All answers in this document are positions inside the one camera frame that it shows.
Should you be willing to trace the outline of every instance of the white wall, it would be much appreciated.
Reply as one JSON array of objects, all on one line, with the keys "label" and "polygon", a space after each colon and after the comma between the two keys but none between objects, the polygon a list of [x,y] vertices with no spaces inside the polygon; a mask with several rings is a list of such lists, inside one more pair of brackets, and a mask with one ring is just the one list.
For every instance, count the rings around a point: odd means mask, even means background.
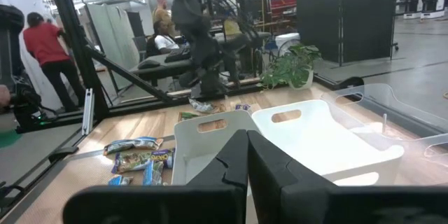
[{"label": "white wall", "polygon": [[[25,17],[30,12],[37,12],[42,14],[44,17],[51,17],[44,0],[0,0],[0,4],[12,5],[19,8]],[[50,109],[60,108],[62,104],[59,97],[56,95],[55,90],[45,75],[43,75],[38,62],[27,52],[23,42],[22,33],[20,34],[20,52],[23,64],[29,77],[31,78],[33,86],[36,89],[36,92],[42,97],[42,105]]]}]

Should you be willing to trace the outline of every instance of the bald man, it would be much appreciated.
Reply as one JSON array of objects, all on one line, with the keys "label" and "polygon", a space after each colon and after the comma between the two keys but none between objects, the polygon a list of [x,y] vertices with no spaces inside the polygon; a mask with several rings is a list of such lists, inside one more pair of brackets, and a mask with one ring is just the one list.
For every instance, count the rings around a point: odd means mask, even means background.
[{"label": "bald man", "polygon": [[168,25],[169,35],[175,37],[174,23],[167,11],[167,0],[157,0],[157,8],[153,12],[153,23],[160,20]]},{"label": "bald man", "polygon": [[0,108],[8,106],[10,100],[9,89],[5,85],[0,85]]}]

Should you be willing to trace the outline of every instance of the white pot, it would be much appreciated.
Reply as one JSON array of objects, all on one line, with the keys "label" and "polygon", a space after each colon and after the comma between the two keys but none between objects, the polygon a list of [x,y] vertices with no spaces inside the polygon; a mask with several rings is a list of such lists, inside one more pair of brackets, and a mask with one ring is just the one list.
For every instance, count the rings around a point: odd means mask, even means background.
[{"label": "white pot", "polygon": [[302,87],[294,87],[294,85],[288,81],[288,84],[291,88],[293,88],[294,90],[303,90],[303,89],[308,89],[311,87],[311,85],[313,84],[313,77],[314,77],[314,71],[313,70],[309,70],[309,75],[308,75],[308,80],[305,83],[305,85],[303,85]]}]

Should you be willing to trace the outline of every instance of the black partition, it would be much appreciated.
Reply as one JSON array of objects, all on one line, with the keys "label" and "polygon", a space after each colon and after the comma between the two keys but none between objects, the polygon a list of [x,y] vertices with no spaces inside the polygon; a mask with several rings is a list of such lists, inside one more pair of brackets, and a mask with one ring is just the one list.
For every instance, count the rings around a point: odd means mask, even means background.
[{"label": "black partition", "polygon": [[141,24],[140,13],[128,11],[127,18],[129,18],[129,23],[131,24],[134,37],[136,38],[140,36],[145,36],[145,32],[143,31],[143,25]]},{"label": "black partition", "polygon": [[391,56],[396,0],[297,0],[302,42],[343,63]]},{"label": "black partition", "polygon": [[339,0],[297,0],[300,39],[317,46],[325,60],[338,61],[339,19]]},{"label": "black partition", "polygon": [[342,0],[343,62],[390,57],[396,0]]}]

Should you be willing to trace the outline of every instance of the green plant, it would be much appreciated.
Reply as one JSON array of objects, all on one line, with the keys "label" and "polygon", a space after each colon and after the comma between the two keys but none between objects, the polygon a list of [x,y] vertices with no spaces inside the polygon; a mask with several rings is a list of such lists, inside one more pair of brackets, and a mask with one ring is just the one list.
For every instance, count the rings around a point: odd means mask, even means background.
[{"label": "green plant", "polygon": [[261,74],[263,86],[275,87],[278,84],[290,84],[301,88],[308,81],[309,72],[314,69],[314,60],[321,59],[319,49],[314,45],[293,45],[283,56],[269,64],[268,69]]}]

